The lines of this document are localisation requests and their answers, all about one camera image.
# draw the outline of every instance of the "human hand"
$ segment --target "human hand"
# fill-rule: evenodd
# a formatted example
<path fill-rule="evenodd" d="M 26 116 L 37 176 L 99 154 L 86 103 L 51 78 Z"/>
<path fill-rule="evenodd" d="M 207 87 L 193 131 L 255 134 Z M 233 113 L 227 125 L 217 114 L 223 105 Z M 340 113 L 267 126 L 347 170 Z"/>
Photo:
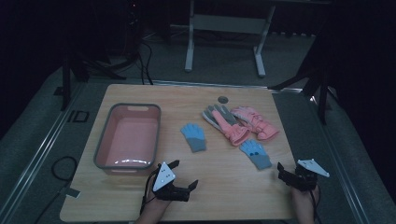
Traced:
<path fill-rule="evenodd" d="M 309 190 L 299 191 L 296 188 L 291 188 L 291 201 L 297 216 L 297 220 L 300 224 L 315 223 L 316 206 L 319 202 L 318 186 L 312 190 L 312 194 L 315 198 L 315 205 Z"/>
<path fill-rule="evenodd" d="M 161 218 L 163 217 L 163 214 L 165 213 L 166 208 L 172 202 L 172 201 L 164 201 L 164 200 L 155 198 L 155 195 L 151 190 L 153 179 L 154 178 L 151 178 L 148 183 L 149 192 L 148 192 L 148 196 L 145 201 L 146 204 L 145 204 L 142 214 L 137 219 L 135 224 L 156 224 L 156 223 L 158 223 L 161 220 Z"/>

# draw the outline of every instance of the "light blue glove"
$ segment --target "light blue glove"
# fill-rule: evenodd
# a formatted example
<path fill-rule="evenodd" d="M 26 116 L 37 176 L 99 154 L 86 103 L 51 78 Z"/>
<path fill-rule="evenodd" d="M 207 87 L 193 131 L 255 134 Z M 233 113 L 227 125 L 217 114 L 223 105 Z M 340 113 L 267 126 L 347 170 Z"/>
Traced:
<path fill-rule="evenodd" d="M 270 158 L 264 151 L 264 147 L 255 140 L 248 139 L 239 148 L 247 154 L 257 169 L 262 170 L 272 166 Z"/>
<path fill-rule="evenodd" d="M 188 123 L 180 130 L 192 152 L 206 150 L 204 130 L 198 124 Z"/>

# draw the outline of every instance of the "pink plastic tub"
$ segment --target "pink plastic tub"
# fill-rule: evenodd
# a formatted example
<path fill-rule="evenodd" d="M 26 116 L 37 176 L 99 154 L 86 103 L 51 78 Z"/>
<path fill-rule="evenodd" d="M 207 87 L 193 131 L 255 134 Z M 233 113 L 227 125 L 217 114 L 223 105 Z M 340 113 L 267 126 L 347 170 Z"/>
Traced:
<path fill-rule="evenodd" d="M 94 163 L 109 175 L 147 175 L 155 167 L 161 109 L 117 104 L 107 116 Z"/>

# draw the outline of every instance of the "glove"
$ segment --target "glove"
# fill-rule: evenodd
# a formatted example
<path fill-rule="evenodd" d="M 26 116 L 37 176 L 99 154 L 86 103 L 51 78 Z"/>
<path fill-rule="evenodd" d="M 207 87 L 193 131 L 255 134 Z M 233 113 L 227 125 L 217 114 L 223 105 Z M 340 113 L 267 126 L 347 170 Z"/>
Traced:
<path fill-rule="evenodd" d="M 180 131 L 184 134 L 192 152 L 206 150 L 204 130 L 198 124 L 188 123 Z"/>
<path fill-rule="evenodd" d="M 224 105 L 221 107 L 210 105 L 203 112 L 203 116 L 207 122 L 224 133 L 235 147 L 241 145 L 250 135 L 250 130 L 247 127 L 240 126 L 233 114 Z"/>
<path fill-rule="evenodd" d="M 268 140 L 279 132 L 268 120 L 252 107 L 238 106 L 231 113 L 241 119 L 241 123 L 248 127 L 251 132 L 257 134 L 259 140 Z"/>
<path fill-rule="evenodd" d="M 272 166 L 270 158 L 265 153 L 264 148 L 255 140 L 249 139 L 242 143 L 239 148 L 247 154 L 254 165 L 256 165 L 257 169 L 262 170 Z"/>

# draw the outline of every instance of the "wooden table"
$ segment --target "wooden table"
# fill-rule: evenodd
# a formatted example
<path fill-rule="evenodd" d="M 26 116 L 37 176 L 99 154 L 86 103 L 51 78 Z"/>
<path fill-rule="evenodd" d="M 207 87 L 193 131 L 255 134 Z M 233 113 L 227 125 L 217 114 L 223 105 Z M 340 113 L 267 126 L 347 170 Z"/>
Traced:
<path fill-rule="evenodd" d="M 208 105 L 226 96 L 228 108 L 248 105 L 256 108 L 280 130 L 263 142 L 273 166 L 258 171 L 249 158 L 204 120 Z M 156 164 L 180 160 L 173 171 L 175 186 L 186 188 L 195 179 L 197 189 L 190 200 L 172 202 L 163 220 L 247 220 L 292 218 L 290 188 L 277 178 L 276 164 L 295 168 L 271 92 L 265 88 L 194 86 L 110 85 L 106 91 L 87 145 L 83 151 L 72 189 L 78 198 L 66 197 L 63 221 L 122 221 L 139 216 L 146 176 L 106 175 L 93 163 L 93 155 L 104 129 L 106 116 L 116 103 L 153 103 L 162 109 Z M 204 129 L 207 150 L 192 153 L 180 128 L 189 122 Z"/>

